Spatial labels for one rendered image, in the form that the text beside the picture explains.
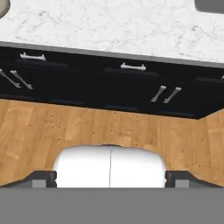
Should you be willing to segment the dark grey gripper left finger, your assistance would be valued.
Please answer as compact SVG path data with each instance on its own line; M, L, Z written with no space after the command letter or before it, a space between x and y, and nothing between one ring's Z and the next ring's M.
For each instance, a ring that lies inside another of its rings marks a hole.
M56 171L33 171L27 177L5 184L3 187L56 188L56 178Z

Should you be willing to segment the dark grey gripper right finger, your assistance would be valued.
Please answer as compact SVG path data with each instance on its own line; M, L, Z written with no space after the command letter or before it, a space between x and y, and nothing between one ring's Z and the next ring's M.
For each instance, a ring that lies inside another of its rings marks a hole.
M221 188L220 185L212 184L210 182L194 177L189 171L166 171L165 179L166 188Z

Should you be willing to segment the white rounded object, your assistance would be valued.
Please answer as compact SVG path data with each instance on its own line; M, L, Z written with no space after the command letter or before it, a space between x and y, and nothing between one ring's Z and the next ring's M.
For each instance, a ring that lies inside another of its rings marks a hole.
M155 152L118 145L79 145L56 157L58 187L163 188L165 163Z

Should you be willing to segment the black cupboard door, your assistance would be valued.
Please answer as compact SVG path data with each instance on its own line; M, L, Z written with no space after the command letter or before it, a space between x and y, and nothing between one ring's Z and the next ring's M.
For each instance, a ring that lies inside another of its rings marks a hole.
M88 102L97 109L115 109L140 113L155 112L151 99L168 80L120 73L86 73Z
M169 103L163 103L175 87L182 88ZM161 112L168 116L196 118L201 112L220 106L224 102L224 85L194 81L175 81L164 92Z
M5 74L8 75L10 78L12 78L16 83L19 83L18 79L15 78L10 73L10 69L6 65L0 63L0 69L2 69L5 72ZM8 95L8 96L19 98L23 94L22 85L20 84L20 86L21 88L16 88L0 74L0 94L1 95Z
M65 104L77 102L84 106L95 102L93 84L85 72L25 65L16 65L11 71L48 101Z

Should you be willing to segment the black drawer front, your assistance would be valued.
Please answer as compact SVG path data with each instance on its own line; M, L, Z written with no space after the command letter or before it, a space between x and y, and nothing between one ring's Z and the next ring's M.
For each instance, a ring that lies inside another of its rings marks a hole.
M207 83L224 84L221 76L224 68L199 66L195 69L195 80Z
M122 63L130 66L146 66L145 71L137 71L130 69L121 69ZM85 58L85 66L91 72L108 72L114 74L134 74L148 75L153 77L163 77L167 79L177 78L181 73L186 73L189 66L180 64L171 64L157 61L148 61L140 59L123 59L103 56L87 56Z
M33 56L45 55L46 61L34 59L21 59L19 54L26 53ZM85 63L82 55L66 52L50 52L34 49L15 48L10 46L0 46L0 61L7 63L18 63L26 65L38 65L45 67L61 67L83 70Z

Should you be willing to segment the grey rounded object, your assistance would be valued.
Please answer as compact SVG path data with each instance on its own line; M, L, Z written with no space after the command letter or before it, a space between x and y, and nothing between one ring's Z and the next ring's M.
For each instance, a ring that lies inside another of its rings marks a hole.
M224 14L224 0L194 0L198 11Z

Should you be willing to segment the beige rounded object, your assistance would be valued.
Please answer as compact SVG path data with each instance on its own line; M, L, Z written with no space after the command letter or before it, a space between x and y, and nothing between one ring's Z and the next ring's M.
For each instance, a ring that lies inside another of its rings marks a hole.
M0 18L4 17L11 7L10 0L0 0Z

